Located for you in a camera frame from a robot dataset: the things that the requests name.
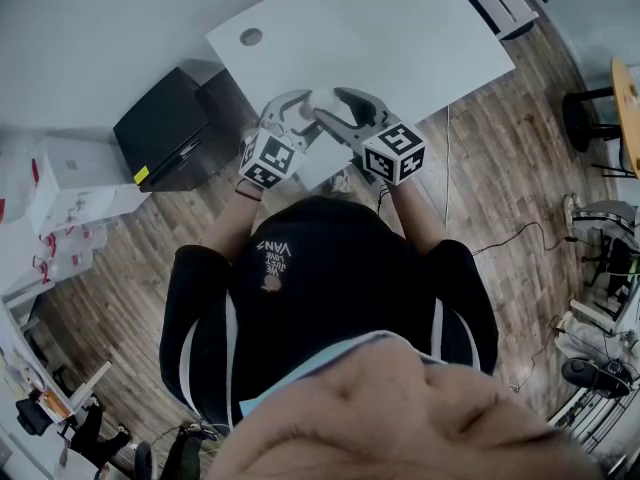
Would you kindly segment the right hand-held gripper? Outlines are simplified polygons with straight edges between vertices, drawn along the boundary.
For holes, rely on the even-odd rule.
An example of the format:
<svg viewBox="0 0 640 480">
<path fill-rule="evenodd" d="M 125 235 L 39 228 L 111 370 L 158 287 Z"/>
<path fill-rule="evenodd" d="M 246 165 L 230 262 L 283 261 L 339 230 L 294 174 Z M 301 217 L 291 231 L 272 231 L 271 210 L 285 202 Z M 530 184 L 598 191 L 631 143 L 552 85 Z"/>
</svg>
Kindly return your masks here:
<svg viewBox="0 0 640 480">
<path fill-rule="evenodd" d="M 397 186 L 422 168 L 426 143 L 414 125 L 390 115 L 386 104 L 374 95 L 348 87 L 336 87 L 334 93 L 349 107 L 357 124 L 379 124 L 361 131 L 331 112 L 313 110 L 324 131 L 342 143 L 356 143 L 355 153 L 365 171 Z"/>
</svg>

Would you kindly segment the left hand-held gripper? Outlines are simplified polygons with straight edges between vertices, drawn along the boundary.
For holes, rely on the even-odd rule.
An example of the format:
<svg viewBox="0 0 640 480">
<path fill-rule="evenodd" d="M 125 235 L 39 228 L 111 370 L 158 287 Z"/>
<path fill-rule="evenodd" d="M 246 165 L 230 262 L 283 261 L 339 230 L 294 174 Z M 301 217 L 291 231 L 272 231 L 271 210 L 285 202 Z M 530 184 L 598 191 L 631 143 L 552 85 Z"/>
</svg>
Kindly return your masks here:
<svg viewBox="0 0 640 480">
<path fill-rule="evenodd" d="M 295 147 L 310 147 L 323 132 L 317 121 L 303 120 L 300 106 L 311 91 L 298 89 L 276 96 L 264 107 L 258 128 L 245 141 L 239 174 L 263 189 L 271 189 L 291 178 L 304 164 L 306 155 Z M 292 130 L 292 141 L 287 135 L 277 136 L 273 130 Z"/>
</svg>

